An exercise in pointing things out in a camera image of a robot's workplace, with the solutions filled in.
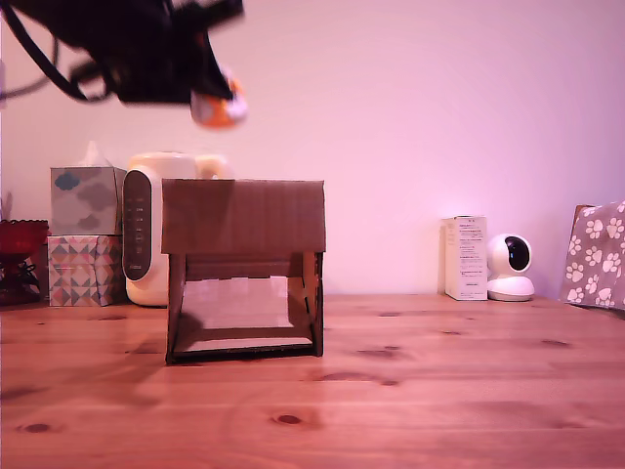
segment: red glass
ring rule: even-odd
[[[20,264],[37,252],[46,241],[48,230],[44,220],[0,222],[0,306],[39,301],[39,294],[24,285]]]

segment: black cable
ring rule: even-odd
[[[53,37],[53,45],[52,45],[52,65],[57,66],[59,64],[59,39],[57,37]],[[50,79],[45,76],[42,76],[34,83],[23,86],[21,88],[17,88],[15,90],[5,91],[4,93],[0,93],[0,101],[10,100],[11,98],[18,98],[20,96],[29,95],[34,93],[35,91],[39,91],[41,88],[46,86]]]
[[[41,68],[41,70],[55,85],[57,85],[61,91],[74,100],[82,102],[94,103],[102,101],[108,97],[110,94],[110,90],[108,88],[106,88],[102,95],[93,97],[85,96],[82,91],[80,91],[80,88],[67,81],[67,79],[59,72],[59,69],[52,65],[46,55],[41,52],[41,49],[37,47],[32,38],[26,32],[26,29],[23,27],[20,19],[13,11],[13,8],[11,8],[11,5],[9,5],[8,0],[0,0],[0,8],[2,8],[7,25],[13,31],[13,34],[16,36],[18,41],[20,41],[21,46],[24,47],[30,55],[30,58],[33,59],[37,65],[39,65],[39,68]]]

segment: camera lens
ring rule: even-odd
[[[516,237],[506,237],[506,245],[508,246],[508,262],[510,267],[515,271],[522,271],[529,264],[529,248],[525,242]]]

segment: paw print bag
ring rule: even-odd
[[[625,201],[579,212],[566,255],[560,299],[625,310]]]

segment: white box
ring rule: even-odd
[[[447,218],[444,226],[445,293],[456,300],[486,300],[486,218]]]

